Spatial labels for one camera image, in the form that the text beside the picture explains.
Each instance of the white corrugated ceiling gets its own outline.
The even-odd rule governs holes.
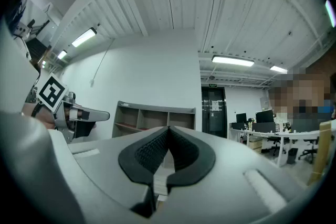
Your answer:
[[[68,47],[70,57],[125,35],[147,35],[175,28],[194,28],[202,81],[268,85],[272,65],[292,68],[302,55],[327,44],[331,25],[325,0],[88,0],[53,37],[55,50]],[[78,48],[68,46],[90,27],[98,35]],[[213,54],[255,61],[251,68],[216,65]]]

